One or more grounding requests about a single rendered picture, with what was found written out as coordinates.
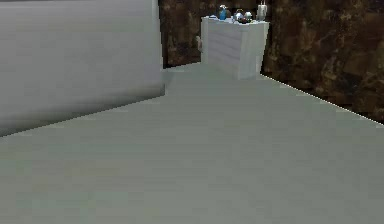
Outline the large white cabinet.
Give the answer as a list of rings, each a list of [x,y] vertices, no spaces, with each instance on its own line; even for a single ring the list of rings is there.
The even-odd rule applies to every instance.
[[[158,0],[0,0],[0,137],[159,97]]]

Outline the white candle holder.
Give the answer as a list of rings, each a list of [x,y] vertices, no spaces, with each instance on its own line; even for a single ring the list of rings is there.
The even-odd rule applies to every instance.
[[[258,21],[264,21],[267,15],[267,4],[266,0],[261,0],[261,3],[258,5],[257,8],[257,20]]]

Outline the white chest of drawers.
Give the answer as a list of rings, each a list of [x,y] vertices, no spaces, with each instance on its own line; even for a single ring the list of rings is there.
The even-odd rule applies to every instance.
[[[237,79],[261,74],[269,23],[201,18],[201,63]]]

